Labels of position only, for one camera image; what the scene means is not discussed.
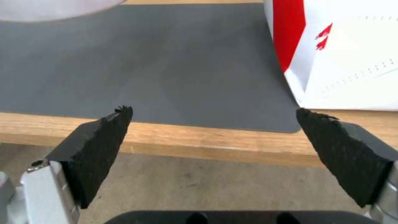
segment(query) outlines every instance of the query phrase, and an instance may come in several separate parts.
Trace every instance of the red logo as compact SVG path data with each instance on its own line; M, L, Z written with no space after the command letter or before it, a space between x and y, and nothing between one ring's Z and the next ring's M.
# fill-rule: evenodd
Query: red logo
M316 49L317 49L317 50L323 50L323 49L325 48L326 42L328 41L328 34L330 33L330 30L332 29L332 25L333 25L333 23L331 23L331 24L330 24L328 27L326 27L322 32L320 32L320 33L318 34L318 36L316 36L315 39L318 39L318 38L320 38L320 37L326 36L326 38L325 38L323 41L319 42L319 43L316 45Z

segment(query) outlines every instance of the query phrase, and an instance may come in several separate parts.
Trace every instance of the wooden table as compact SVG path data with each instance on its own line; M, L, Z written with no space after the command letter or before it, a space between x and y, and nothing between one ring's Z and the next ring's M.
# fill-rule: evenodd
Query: wooden table
M249 3L260 0L128 0L125 4ZM356 123L398 149L398 112L318 111ZM0 112L0 142L56 146L84 118ZM121 152L323 166L303 131L294 134L133 122Z

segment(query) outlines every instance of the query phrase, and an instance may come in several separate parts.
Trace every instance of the floor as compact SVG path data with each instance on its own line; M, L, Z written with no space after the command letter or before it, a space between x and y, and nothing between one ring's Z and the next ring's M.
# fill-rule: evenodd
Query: floor
M0 170L15 184L51 148L0 144ZM79 223L131 210L347 210L364 213L323 168L121 153Z

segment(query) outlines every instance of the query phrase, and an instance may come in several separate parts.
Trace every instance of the gray mat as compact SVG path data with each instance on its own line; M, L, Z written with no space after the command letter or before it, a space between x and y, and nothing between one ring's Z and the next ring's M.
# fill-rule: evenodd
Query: gray mat
M262 4L118 6L0 23L0 111L294 132Z

